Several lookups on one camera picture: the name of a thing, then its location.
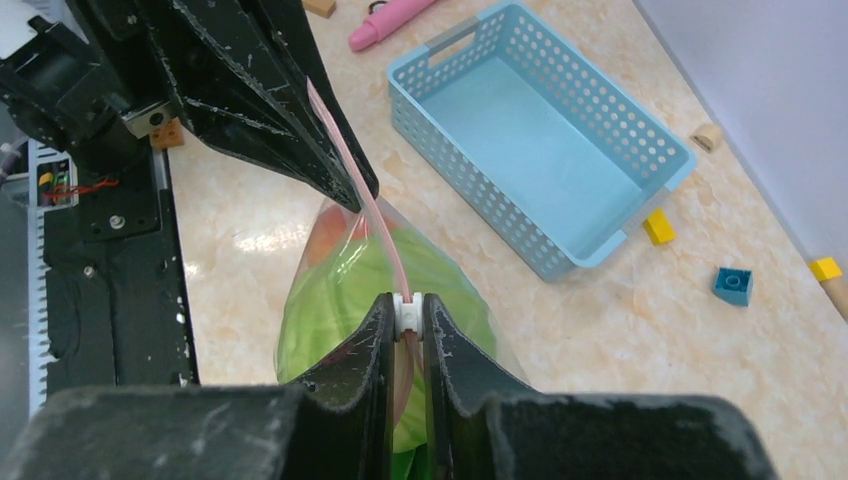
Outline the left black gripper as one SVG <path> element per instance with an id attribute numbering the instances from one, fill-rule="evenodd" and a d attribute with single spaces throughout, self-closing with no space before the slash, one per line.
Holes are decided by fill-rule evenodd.
<path id="1" fill-rule="evenodd" d="M 208 147 L 360 210 L 310 87 L 359 168 L 365 153 L 301 2 L 68 5 L 81 35 L 25 1 L 1 4 L 1 101 L 29 137 L 91 176 L 120 176 L 149 161 L 150 118 L 163 105 Z"/>

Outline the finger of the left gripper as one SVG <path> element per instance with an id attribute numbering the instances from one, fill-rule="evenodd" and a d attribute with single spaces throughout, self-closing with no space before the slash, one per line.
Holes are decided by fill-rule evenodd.
<path id="1" fill-rule="evenodd" d="M 312 107 L 313 87 L 332 116 L 372 197 L 380 193 L 377 179 L 354 129 L 341 108 L 327 74 L 305 7 L 300 1 L 247 1 L 249 13 L 280 62 L 288 84 L 267 91 L 284 111 L 283 125 L 294 138 L 284 147 L 283 172 L 331 199 L 355 199 L 353 179 L 341 160 L 340 149 Z"/>

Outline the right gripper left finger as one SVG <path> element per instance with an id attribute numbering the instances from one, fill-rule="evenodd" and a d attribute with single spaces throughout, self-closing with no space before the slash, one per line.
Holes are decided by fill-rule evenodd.
<path id="1" fill-rule="evenodd" d="M 296 379 L 293 479 L 391 477 L 394 302 L 376 297 L 358 328 Z"/>

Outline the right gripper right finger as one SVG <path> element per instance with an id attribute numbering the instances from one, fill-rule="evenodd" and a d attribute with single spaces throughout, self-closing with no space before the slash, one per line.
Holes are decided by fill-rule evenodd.
<path id="1" fill-rule="evenodd" d="M 433 479 L 515 479 L 502 408 L 538 392 L 486 354 L 436 294 L 424 296 L 427 447 Z"/>

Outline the green apple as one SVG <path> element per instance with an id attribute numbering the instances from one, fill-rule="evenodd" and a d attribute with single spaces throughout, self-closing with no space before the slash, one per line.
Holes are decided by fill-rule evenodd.
<path id="1" fill-rule="evenodd" d="M 286 479 L 430 479 L 422 344 L 395 331 L 400 295 L 380 246 L 342 236 L 308 247 L 285 302 L 277 380 L 302 396 L 285 442 Z"/>

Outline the clear pink-dotted zip bag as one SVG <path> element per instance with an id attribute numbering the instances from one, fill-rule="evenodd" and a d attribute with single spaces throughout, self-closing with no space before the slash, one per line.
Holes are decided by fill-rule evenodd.
<path id="1" fill-rule="evenodd" d="M 278 381 L 299 388 L 286 479 L 507 479 L 501 407 L 525 383 L 459 265 L 375 198 L 314 86 L 359 213 L 326 202 L 285 303 Z"/>

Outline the red peach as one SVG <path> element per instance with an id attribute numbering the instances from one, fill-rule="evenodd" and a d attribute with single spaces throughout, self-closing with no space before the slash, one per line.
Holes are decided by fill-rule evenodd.
<path id="1" fill-rule="evenodd" d="M 358 241 L 368 236 L 365 215 L 353 214 L 345 208 L 329 204 L 318 215 L 306 242 L 302 263 L 306 268 L 319 265 L 348 240 Z"/>

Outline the wooden block front left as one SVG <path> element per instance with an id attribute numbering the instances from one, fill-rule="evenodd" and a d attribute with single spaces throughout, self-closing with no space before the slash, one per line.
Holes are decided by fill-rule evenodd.
<path id="1" fill-rule="evenodd" d="M 335 0 L 303 0 L 304 8 L 321 18 L 330 18 L 336 10 Z"/>

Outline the perforated wooden block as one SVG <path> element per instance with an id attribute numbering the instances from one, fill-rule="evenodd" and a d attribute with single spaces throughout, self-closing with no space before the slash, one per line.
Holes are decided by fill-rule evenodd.
<path id="1" fill-rule="evenodd" d="M 157 151 L 183 146 L 185 144 L 184 131 L 180 120 L 174 118 L 155 129 L 150 133 L 149 140 L 151 147 Z"/>

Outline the pink cylindrical bottle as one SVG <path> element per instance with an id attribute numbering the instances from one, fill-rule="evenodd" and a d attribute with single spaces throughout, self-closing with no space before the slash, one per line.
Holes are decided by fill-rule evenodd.
<path id="1" fill-rule="evenodd" d="M 392 0 L 366 17 L 348 37 L 348 46 L 360 52 L 382 42 L 424 12 L 437 0 Z"/>

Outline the light blue plastic basket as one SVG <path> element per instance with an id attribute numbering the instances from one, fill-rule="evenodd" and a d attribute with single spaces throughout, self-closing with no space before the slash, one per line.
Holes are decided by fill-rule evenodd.
<path id="1" fill-rule="evenodd" d="M 696 166 L 519 2 L 465 19 L 387 77 L 395 129 L 546 282 L 600 265 Z"/>

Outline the yellow rectangular block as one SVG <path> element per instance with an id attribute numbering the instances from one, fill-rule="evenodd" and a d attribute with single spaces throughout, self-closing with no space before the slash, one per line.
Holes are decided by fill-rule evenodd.
<path id="1" fill-rule="evenodd" d="M 676 231 L 661 208 L 652 212 L 642 225 L 654 246 L 665 245 L 676 239 Z"/>

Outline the blue square block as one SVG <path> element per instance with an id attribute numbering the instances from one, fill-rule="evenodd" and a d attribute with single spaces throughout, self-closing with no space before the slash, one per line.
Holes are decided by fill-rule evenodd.
<path id="1" fill-rule="evenodd" d="M 716 273 L 712 292 L 726 303 L 738 307 L 748 307 L 753 288 L 751 270 L 720 267 Z"/>

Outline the wooden block near wall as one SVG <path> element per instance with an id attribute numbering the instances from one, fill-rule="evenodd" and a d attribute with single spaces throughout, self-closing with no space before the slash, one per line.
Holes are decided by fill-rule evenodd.
<path id="1" fill-rule="evenodd" d="M 724 132 L 716 124 L 702 124 L 692 132 L 690 139 L 705 152 L 713 153 L 723 146 Z"/>

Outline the yellow block at wall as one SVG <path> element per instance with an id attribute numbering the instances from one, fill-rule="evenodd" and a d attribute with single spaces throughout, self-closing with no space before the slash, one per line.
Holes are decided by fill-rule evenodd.
<path id="1" fill-rule="evenodd" d="M 833 257 L 823 257 L 813 260 L 808 264 L 810 271 L 816 281 L 826 282 L 843 276 L 843 272 Z"/>

